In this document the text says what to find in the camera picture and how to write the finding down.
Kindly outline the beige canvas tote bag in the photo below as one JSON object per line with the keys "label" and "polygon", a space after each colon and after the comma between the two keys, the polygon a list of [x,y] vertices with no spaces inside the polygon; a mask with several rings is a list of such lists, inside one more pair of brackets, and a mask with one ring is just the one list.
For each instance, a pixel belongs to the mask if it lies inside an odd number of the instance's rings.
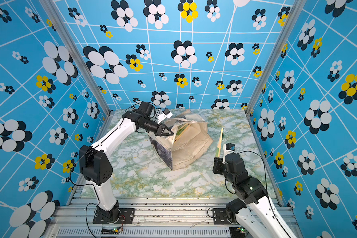
{"label": "beige canvas tote bag", "polygon": [[[187,123],[190,127],[175,141],[178,126]],[[158,156],[172,171],[188,167],[213,143],[208,134],[208,123],[190,110],[167,119],[165,125],[174,133],[173,136],[156,136],[150,132],[148,137]]]}

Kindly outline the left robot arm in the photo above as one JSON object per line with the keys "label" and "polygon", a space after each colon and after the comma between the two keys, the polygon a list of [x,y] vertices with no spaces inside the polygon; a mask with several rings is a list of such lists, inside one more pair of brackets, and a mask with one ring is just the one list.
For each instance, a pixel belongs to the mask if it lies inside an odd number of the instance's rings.
{"label": "left robot arm", "polygon": [[115,224],[125,219],[119,208],[119,201],[114,196],[110,178],[113,166],[109,158],[117,147],[138,129],[144,129],[155,136],[172,136],[174,133],[163,124],[163,120],[172,116],[169,109],[159,109],[148,102],[140,102],[139,107],[126,111],[119,122],[107,134],[90,146],[79,150],[79,171],[86,180],[86,185],[93,186],[97,198],[93,223]]}

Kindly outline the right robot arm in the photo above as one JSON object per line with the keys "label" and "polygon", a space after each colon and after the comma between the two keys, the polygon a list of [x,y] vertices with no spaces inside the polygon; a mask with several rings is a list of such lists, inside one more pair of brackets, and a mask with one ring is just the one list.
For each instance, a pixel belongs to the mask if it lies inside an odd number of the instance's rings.
{"label": "right robot arm", "polygon": [[267,189],[248,174],[239,154],[231,153],[224,159],[215,157],[213,173],[223,175],[238,197],[226,205],[226,214],[232,224],[241,225],[254,238],[296,237],[277,211]]}

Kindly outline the right circuit board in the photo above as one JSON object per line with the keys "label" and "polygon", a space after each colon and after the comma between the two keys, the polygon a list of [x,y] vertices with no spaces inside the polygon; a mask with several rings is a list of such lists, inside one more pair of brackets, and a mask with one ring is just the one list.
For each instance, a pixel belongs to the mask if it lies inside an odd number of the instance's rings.
{"label": "right circuit board", "polygon": [[230,227],[229,230],[230,230],[231,238],[245,238],[246,237],[246,231],[243,228]]}

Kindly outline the circuit board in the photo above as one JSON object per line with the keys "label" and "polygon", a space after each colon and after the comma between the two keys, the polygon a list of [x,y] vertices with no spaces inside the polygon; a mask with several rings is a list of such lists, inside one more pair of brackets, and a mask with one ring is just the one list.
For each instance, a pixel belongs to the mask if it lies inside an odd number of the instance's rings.
{"label": "circuit board", "polygon": [[243,228],[230,227],[229,230],[230,230],[231,238],[245,238],[246,237],[246,231]]}
{"label": "circuit board", "polygon": [[117,236],[122,231],[122,228],[108,228],[103,227],[101,229],[101,236]]}

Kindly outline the left circuit board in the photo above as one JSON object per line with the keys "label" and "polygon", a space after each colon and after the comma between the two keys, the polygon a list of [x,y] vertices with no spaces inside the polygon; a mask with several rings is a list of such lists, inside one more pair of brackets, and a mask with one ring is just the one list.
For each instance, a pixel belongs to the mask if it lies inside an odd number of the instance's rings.
{"label": "left circuit board", "polygon": [[101,236],[117,236],[122,231],[122,228],[108,228],[103,227],[101,229]]}

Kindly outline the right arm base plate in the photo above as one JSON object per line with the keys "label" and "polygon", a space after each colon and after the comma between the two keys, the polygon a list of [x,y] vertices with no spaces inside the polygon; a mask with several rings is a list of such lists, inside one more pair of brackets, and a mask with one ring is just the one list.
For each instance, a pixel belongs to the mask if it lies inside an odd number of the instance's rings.
{"label": "right arm base plate", "polygon": [[208,216],[215,225],[241,225],[247,226],[254,223],[254,217],[249,209],[242,208],[238,211],[226,208],[209,208]]}

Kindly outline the aluminium frame rail base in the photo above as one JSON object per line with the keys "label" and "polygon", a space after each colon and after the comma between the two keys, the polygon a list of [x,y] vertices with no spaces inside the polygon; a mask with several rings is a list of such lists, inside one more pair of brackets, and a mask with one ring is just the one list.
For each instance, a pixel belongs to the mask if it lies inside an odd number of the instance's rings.
{"label": "aluminium frame rail base", "polygon": [[[46,230],[47,238],[230,238],[230,227],[215,225],[208,209],[225,208],[227,198],[120,198],[121,208],[134,208],[132,224],[93,224],[96,200],[75,197],[60,207]],[[122,228],[117,236],[101,229]],[[246,231],[245,238],[252,236]]]}

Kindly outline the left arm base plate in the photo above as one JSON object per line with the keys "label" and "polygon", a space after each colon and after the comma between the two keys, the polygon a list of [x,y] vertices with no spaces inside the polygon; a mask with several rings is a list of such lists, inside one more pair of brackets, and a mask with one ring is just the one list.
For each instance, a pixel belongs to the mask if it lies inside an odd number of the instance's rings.
{"label": "left arm base plate", "polygon": [[132,224],[134,214],[134,208],[115,208],[112,211],[105,211],[97,207],[93,224]]}

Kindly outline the left aluminium corner post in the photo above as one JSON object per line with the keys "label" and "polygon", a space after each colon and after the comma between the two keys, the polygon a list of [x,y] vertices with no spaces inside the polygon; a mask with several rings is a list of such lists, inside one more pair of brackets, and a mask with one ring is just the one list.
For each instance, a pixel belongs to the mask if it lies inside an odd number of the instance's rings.
{"label": "left aluminium corner post", "polygon": [[69,33],[67,27],[63,23],[61,15],[57,11],[57,7],[54,5],[53,1],[39,1],[41,6],[43,7],[46,14],[50,17],[53,25],[55,26],[58,35],[60,36],[61,40],[63,41],[64,45],[67,47],[73,60],[76,62],[77,68],[82,73],[82,77],[85,79],[88,87],[92,91],[93,95],[98,101],[98,104],[102,107],[106,116],[111,115],[111,110],[106,103],[104,97],[99,92],[98,85],[95,82],[93,76],[91,75],[89,69],[87,68],[80,52],[73,41],[71,34]]}

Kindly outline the aluminium corner post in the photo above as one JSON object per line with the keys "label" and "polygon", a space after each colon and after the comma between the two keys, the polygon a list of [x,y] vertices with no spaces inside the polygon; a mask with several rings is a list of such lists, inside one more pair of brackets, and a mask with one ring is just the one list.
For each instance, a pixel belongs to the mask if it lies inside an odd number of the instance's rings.
{"label": "aluminium corner post", "polygon": [[111,115],[111,110],[106,103],[104,97],[99,92],[98,85],[95,82],[93,76],[91,75],[89,69],[87,68],[80,52],[73,41],[71,34],[69,33],[67,27],[63,23],[61,15],[57,11],[57,7],[54,5],[53,1],[39,1],[41,6],[43,7],[46,14],[50,17],[53,25],[55,26],[58,35],[60,36],[61,40],[63,41],[64,45],[67,47],[73,60],[76,62],[77,68],[82,73],[82,77],[85,79],[88,87],[92,91],[93,95],[98,101],[98,104],[102,107],[106,116]]}
{"label": "aluminium corner post", "polygon": [[263,69],[263,74],[260,77],[260,79],[255,87],[255,90],[252,94],[252,97],[248,103],[248,108],[246,110],[246,115],[248,118],[250,116],[250,113],[255,108],[256,103],[258,102],[258,99],[261,94],[261,90],[263,89],[263,86],[269,79],[270,73],[272,72],[272,70],[276,64],[276,62],[280,56],[280,52],[281,52],[283,46],[285,45],[290,33],[292,32],[305,3],[306,3],[306,0],[297,0],[297,1],[294,1],[293,6],[291,7],[289,19],[286,20],[286,23],[283,26],[281,33],[279,34],[279,37],[273,47],[273,50],[270,53],[270,56],[267,60],[266,65]]}

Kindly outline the right aluminium corner post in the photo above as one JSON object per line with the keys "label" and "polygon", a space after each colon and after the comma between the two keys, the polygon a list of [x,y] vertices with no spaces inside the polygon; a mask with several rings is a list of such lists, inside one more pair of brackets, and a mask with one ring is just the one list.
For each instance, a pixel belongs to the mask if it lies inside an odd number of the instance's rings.
{"label": "right aluminium corner post", "polygon": [[256,103],[258,102],[258,99],[261,94],[261,90],[263,89],[263,86],[269,79],[270,73],[272,72],[272,70],[276,64],[276,62],[280,56],[280,52],[281,52],[283,46],[285,45],[290,33],[292,32],[305,3],[306,3],[306,0],[297,0],[297,1],[294,1],[293,6],[291,7],[289,19],[286,20],[286,23],[283,26],[281,33],[279,34],[279,37],[273,47],[273,50],[270,53],[270,56],[267,60],[266,65],[263,69],[263,74],[260,77],[260,79],[255,87],[255,90],[252,94],[252,97],[248,103],[248,108],[246,110],[246,115],[248,118],[250,116],[250,113],[255,108]]}

